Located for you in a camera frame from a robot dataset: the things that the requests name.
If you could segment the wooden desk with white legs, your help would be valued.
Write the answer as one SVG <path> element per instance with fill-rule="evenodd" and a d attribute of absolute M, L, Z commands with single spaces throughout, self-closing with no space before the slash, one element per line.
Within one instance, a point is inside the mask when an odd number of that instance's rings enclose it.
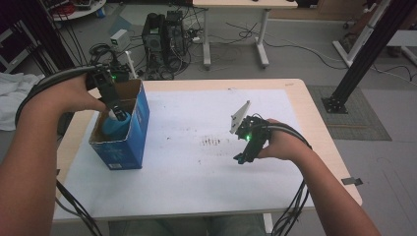
<path fill-rule="evenodd" d="M 261 66 L 269 65 L 264 47 L 264 37 L 268 25 L 268 15 L 272 9 L 296 9 L 298 4 L 295 0 L 193 0 L 193 5 L 204 10 L 204 67 L 208 70 L 211 66 L 210 43 L 209 43 L 209 10 L 212 8 L 223 9 L 259 9 L 262 12 L 261 30 L 255 38 Z"/>

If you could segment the grey tape strip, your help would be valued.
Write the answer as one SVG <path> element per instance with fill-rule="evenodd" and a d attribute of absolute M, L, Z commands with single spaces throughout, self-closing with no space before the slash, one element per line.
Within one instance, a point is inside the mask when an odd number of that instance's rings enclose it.
<path fill-rule="evenodd" d="M 354 177 L 349 177 L 349 178 L 343 178 L 341 179 L 343 185 L 355 185 L 355 186 L 359 186 L 363 184 L 363 181 L 360 178 L 354 178 Z"/>

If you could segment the person's left hand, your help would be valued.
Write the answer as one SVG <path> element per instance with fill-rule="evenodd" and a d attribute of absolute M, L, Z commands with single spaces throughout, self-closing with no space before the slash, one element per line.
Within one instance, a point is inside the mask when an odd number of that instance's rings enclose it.
<path fill-rule="evenodd" d="M 105 104 L 88 92 L 86 79 L 87 75 L 81 75 L 52 86 L 30 102 L 53 114 L 84 110 L 105 111 Z"/>

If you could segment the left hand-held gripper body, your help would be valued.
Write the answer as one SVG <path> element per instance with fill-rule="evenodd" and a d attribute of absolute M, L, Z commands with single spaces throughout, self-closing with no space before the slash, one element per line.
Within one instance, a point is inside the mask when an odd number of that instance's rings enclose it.
<path fill-rule="evenodd" d="M 106 54 L 111 55 L 111 60 L 109 62 L 101 62 L 101 57 Z M 87 89 L 112 86 L 114 83 L 128 82 L 131 78 L 129 64 L 122 64 L 114 51 L 94 52 L 90 64 L 94 66 L 94 69 L 88 72 Z"/>

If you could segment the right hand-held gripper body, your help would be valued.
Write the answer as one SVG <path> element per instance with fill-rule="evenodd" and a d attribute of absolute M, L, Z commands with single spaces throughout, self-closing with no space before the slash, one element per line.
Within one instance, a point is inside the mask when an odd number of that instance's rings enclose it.
<path fill-rule="evenodd" d="M 262 148 L 268 139 L 268 121 L 259 114 L 248 115 L 251 101 L 247 100 L 231 115 L 230 133 L 245 140 L 250 147 Z"/>

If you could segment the white metal stand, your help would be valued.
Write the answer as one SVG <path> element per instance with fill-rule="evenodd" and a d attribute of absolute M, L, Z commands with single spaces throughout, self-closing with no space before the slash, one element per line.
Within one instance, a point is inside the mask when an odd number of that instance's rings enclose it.
<path fill-rule="evenodd" d="M 353 61 L 357 57 L 358 53 L 360 52 L 361 48 L 365 45 L 366 41 L 374 31 L 377 22 L 384 14 L 384 11 L 389 6 L 390 0 L 377 0 L 369 9 L 368 12 L 372 14 L 369 22 L 364 26 L 364 29 L 359 34 L 358 38 L 356 39 L 355 43 L 353 44 L 352 48 L 349 52 L 346 52 L 345 49 L 342 47 L 339 41 L 334 41 L 332 45 L 344 61 L 347 67 L 350 67 L 353 64 Z"/>

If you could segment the person's right hand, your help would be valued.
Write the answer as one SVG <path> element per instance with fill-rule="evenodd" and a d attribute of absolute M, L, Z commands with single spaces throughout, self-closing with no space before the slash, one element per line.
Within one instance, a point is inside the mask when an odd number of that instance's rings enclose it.
<path fill-rule="evenodd" d="M 281 160 L 297 161 L 311 153 L 298 138 L 284 131 L 273 129 L 268 145 L 258 154 L 258 158 L 275 157 Z"/>

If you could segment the grey floor mat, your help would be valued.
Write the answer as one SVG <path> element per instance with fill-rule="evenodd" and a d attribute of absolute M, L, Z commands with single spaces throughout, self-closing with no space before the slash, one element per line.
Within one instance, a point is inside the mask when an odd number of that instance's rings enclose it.
<path fill-rule="evenodd" d="M 359 88 L 349 96 L 345 110 L 327 112 L 324 99 L 330 97 L 334 90 L 333 86 L 308 86 L 308 91 L 333 139 L 391 141 L 384 125 Z"/>

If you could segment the white table mat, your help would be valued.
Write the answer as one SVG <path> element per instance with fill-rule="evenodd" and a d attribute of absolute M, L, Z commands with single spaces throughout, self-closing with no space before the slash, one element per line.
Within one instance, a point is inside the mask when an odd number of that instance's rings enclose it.
<path fill-rule="evenodd" d="M 302 176 L 273 158 L 240 164 L 246 141 L 230 131 L 242 105 L 251 114 L 299 126 L 283 89 L 150 91 L 143 166 L 106 167 L 83 141 L 64 182 L 96 219 L 266 212 L 285 209 Z"/>

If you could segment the blue cardboard box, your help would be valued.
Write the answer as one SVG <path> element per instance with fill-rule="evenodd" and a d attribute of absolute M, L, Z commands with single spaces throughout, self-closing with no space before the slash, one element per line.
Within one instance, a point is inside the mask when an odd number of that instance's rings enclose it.
<path fill-rule="evenodd" d="M 110 170 L 141 169 L 147 130 L 149 105 L 143 82 L 131 80 L 115 85 L 121 106 L 131 115 L 124 140 L 110 141 L 101 132 L 107 112 L 100 112 L 89 137 L 89 144 Z"/>

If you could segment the round white table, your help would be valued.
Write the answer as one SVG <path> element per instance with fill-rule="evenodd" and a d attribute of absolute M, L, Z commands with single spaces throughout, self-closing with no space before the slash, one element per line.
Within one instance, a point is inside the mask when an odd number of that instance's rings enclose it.
<path fill-rule="evenodd" d="M 55 22 L 69 21 L 78 19 L 90 14 L 96 14 L 98 17 L 103 17 L 105 15 L 103 7 L 106 3 L 106 0 L 86 0 L 87 5 L 74 5 L 74 11 L 70 13 L 59 13 L 58 9 L 64 5 L 68 5 L 70 0 L 66 0 L 64 3 L 54 6 L 50 10 L 52 19 Z"/>

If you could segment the blue detergent bottle white cap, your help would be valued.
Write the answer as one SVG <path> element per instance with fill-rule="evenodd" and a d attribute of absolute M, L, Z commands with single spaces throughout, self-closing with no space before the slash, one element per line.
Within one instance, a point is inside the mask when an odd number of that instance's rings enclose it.
<path fill-rule="evenodd" d="M 101 132 L 110 141 L 124 140 L 130 126 L 131 115 L 125 112 L 125 120 L 119 121 L 112 110 L 108 112 L 108 116 L 104 119 Z"/>

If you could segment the white cloth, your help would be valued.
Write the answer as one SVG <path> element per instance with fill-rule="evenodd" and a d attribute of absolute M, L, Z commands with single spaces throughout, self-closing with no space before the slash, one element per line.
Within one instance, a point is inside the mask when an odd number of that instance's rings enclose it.
<path fill-rule="evenodd" d="M 0 73 L 0 130 L 14 131 L 15 116 L 23 100 L 43 75 Z"/>

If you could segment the white table leg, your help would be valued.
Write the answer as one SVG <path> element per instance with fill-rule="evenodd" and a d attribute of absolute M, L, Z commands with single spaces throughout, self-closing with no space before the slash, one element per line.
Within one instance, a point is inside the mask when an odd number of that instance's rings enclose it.
<path fill-rule="evenodd" d="M 266 234 L 271 234 L 271 231 L 273 229 L 273 222 L 272 222 L 271 214 L 264 213 L 263 219 L 264 219 L 264 226 L 265 226 Z"/>

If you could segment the small white box device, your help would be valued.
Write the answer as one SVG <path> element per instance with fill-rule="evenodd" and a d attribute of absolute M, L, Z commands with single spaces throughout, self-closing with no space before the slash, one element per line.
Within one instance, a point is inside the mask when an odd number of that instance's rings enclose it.
<path fill-rule="evenodd" d="M 110 37 L 110 41 L 111 41 L 113 48 L 118 52 L 121 52 L 125 48 L 127 48 L 131 42 L 130 36 L 126 29 L 118 30 L 116 33 L 114 33 Z"/>

